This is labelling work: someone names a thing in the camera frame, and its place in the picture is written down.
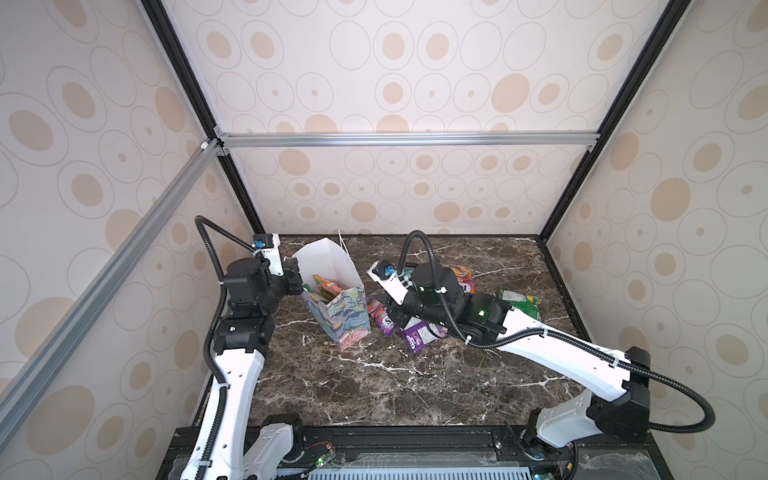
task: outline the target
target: ventilation grille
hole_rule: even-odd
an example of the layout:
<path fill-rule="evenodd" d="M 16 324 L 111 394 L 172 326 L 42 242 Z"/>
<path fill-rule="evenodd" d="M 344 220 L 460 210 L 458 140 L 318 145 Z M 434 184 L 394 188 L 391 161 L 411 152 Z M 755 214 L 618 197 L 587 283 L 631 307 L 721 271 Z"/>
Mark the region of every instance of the ventilation grille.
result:
<path fill-rule="evenodd" d="M 526 467 L 345 468 L 310 474 L 309 480 L 531 480 Z"/>

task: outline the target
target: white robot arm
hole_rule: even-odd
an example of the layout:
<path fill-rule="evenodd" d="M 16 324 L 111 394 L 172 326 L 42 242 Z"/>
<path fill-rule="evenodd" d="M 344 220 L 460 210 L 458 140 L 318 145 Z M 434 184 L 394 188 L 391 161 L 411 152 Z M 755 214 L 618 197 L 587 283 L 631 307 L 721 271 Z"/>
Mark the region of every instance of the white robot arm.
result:
<path fill-rule="evenodd" d="M 413 239 L 424 243 L 429 262 L 405 276 L 403 267 Z M 437 261 L 429 238 L 419 230 L 406 237 L 397 268 L 380 260 L 368 269 L 368 275 L 385 290 L 386 295 L 377 299 L 396 325 L 402 327 L 412 317 L 436 323 L 468 346 L 524 356 L 587 387 L 567 402 L 531 413 L 522 438 L 531 456 L 543 453 L 547 445 L 562 447 L 598 433 L 636 442 L 645 439 L 649 428 L 694 433 L 714 424 L 714 411 L 706 399 L 650 371 L 648 352 L 594 345 L 538 322 L 493 296 L 465 293 L 453 271 Z M 682 426 L 649 422 L 650 379 L 691 397 L 704 411 L 704 419 Z"/>
<path fill-rule="evenodd" d="M 296 259 L 280 260 L 280 238 L 276 234 L 255 236 L 253 245 L 248 245 L 203 217 L 196 217 L 195 224 L 219 276 L 222 300 L 204 346 L 214 381 L 200 434 L 181 480 L 269 480 L 281 461 L 297 460 L 304 453 L 297 415 L 269 417 L 256 442 L 243 451 L 253 391 L 274 330 L 271 316 L 283 296 L 301 294 L 299 266 Z M 204 225 L 250 248 L 253 258 L 236 260 L 224 275 Z M 464 293 L 453 271 L 436 262 L 429 240 L 421 232 L 406 239 L 401 269 L 414 236 L 424 241 L 430 264 L 416 267 L 410 277 L 386 261 L 375 262 L 368 270 L 386 291 L 381 301 L 395 323 L 402 326 L 417 316 L 448 327 L 468 346 L 498 348 L 524 356 L 587 387 L 572 400 L 531 413 L 520 441 L 532 458 L 546 456 L 549 445 L 561 447 L 601 432 L 635 441 L 645 438 L 649 426 L 686 433 L 703 431 L 714 423 L 714 412 L 706 400 L 648 370 L 650 357 L 645 351 L 633 348 L 621 352 L 586 343 L 499 299 Z M 230 313 L 220 320 L 227 291 Z M 704 420 L 682 426 L 649 423 L 649 378 L 697 401 L 704 409 Z M 329 450 L 296 478 L 305 478 L 312 468 L 322 466 L 334 455 L 335 450 Z"/>

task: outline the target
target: green snack bag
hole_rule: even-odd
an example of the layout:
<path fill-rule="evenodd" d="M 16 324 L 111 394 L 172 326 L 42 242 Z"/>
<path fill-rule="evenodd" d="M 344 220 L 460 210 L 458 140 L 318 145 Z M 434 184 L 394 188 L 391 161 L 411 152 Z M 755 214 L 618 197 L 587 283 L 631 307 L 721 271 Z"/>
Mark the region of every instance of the green snack bag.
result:
<path fill-rule="evenodd" d="M 541 303 L 541 300 L 536 296 L 523 295 L 521 293 L 513 292 L 512 290 L 498 289 L 496 298 L 504 300 L 514 308 L 519 309 L 532 319 L 536 319 L 541 322 L 541 313 L 538 311 L 537 305 Z"/>

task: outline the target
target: red wire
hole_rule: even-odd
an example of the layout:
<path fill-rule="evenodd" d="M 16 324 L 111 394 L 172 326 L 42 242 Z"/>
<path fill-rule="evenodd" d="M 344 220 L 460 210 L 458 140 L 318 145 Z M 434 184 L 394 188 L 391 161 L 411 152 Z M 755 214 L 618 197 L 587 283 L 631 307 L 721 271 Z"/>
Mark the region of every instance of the red wire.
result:
<path fill-rule="evenodd" d="M 313 449 L 314 447 L 317 447 L 318 445 L 329 446 L 334 452 L 336 451 L 336 447 L 334 447 L 333 443 L 331 443 L 331 442 L 317 442 L 315 445 L 311 445 L 307 450 Z"/>

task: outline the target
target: wall panel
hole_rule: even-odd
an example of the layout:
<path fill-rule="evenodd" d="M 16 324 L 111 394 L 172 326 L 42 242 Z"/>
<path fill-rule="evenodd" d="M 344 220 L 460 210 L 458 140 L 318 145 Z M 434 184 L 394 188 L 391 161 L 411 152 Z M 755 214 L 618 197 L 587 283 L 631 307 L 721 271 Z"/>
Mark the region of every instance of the wall panel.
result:
<path fill-rule="evenodd" d="M 650 350 L 715 426 L 654 436 L 676 478 L 759 478 L 768 445 L 768 4 L 684 19 L 549 247 L 592 338 Z M 651 385 L 651 419 L 700 411 Z"/>
<path fill-rule="evenodd" d="M 127 0 L 0 7 L 0 390 L 200 145 L 163 55 Z"/>
<path fill-rule="evenodd" d="M 660 0 L 165 2 L 224 131 L 588 130 Z"/>
<path fill-rule="evenodd" d="M 219 284 L 198 214 L 250 239 L 214 162 L 2 452 L 0 478 L 155 478 L 207 381 L 202 345 Z M 249 255 L 211 239 L 224 265 Z"/>
<path fill-rule="evenodd" d="M 236 148 L 268 231 L 537 234 L 584 145 Z"/>

